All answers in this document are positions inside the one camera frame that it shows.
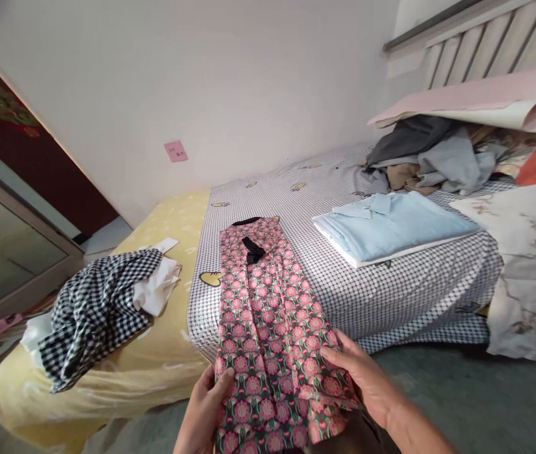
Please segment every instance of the floral dress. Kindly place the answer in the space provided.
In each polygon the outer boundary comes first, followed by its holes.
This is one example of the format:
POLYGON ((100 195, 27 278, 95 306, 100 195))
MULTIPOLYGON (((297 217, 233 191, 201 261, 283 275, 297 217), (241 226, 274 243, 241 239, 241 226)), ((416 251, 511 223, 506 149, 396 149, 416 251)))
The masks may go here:
POLYGON ((236 371, 218 421, 220 453, 304 448, 341 433, 344 413, 359 407, 349 374, 318 353, 337 339, 278 218, 249 221, 220 234, 216 379, 236 371), (261 258, 248 260, 244 238, 264 249, 261 258))

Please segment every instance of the person's right hand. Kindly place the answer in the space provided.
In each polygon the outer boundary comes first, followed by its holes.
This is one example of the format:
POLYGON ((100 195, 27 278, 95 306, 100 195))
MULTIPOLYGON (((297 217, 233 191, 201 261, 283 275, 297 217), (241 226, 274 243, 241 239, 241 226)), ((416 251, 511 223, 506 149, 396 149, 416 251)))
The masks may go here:
POLYGON ((320 354, 327 361, 350 372, 367 411, 377 424, 388 430, 393 415, 410 405, 409 401, 352 339, 338 329, 334 331, 341 351, 321 347, 320 354))

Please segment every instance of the light blue shirt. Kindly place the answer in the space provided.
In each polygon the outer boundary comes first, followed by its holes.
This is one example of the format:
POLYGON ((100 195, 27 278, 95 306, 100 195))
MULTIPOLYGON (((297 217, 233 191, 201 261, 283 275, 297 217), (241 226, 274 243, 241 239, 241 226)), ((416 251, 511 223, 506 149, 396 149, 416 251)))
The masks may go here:
POLYGON ((334 212, 318 216, 314 222, 359 262, 372 262, 480 229, 414 191, 375 194, 334 208, 334 212))

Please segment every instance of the checkered bed sheet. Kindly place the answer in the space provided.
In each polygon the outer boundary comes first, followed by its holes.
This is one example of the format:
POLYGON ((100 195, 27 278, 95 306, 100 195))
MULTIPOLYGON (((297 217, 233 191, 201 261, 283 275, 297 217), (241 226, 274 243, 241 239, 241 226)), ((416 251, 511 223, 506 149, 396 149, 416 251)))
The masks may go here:
MULTIPOLYGON (((502 266, 485 231, 399 259, 353 269, 312 223, 312 217, 364 197, 372 177, 362 172, 370 148, 324 154, 211 190, 190 290, 189 333, 210 360, 217 356, 219 232, 254 216, 280 216, 281 228, 333 327, 368 352, 408 342, 487 343, 488 304, 502 266)), ((472 196, 515 187, 489 181, 472 196)), ((429 198, 451 211, 458 195, 429 198)))

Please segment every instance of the bed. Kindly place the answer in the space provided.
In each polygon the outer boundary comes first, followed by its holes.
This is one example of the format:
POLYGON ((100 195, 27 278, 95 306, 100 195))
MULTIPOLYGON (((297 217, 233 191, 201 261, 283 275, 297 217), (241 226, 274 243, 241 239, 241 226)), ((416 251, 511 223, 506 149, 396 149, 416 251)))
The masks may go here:
MULTIPOLYGON (((206 358, 214 360, 218 348, 219 232, 253 216, 280 216, 332 326, 369 353, 410 342, 488 343, 480 312, 503 262, 485 231, 353 269, 312 224, 312 217, 370 192, 372 179, 358 165, 369 151, 329 153, 211 190, 189 305, 190 337, 206 358)), ((472 196, 513 187, 511 178, 499 178, 472 196)), ((448 202, 460 197, 439 190, 429 198, 454 211, 448 202)))
MULTIPOLYGON (((182 273, 165 312, 57 395, 49 394, 44 372, 18 346, 0 364, 0 423, 44 451, 79 453, 110 419, 188 398, 217 353, 219 232, 253 216, 280 216, 331 324, 368 352, 408 342, 486 343, 478 311, 490 302, 501 268, 486 232, 353 269, 313 226, 312 217, 370 192, 372 179, 359 166, 369 151, 324 154, 161 203, 114 253, 168 236, 180 240, 168 252, 182 273)), ((513 186, 512 180, 492 181, 475 194, 513 186)), ((430 198, 450 209, 447 202, 457 197, 437 191, 430 198)))
POLYGON ((115 351, 71 390, 49 394, 50 381, 21 345, 0 364, 0 423, 50 453, 80 453, 110 419, 187 399, 207 367, 187 332, 190 283, 209 192, 168 199, 114 253, 180 240, 167 255, 181 263, 180 282, 152 326, 115 351))

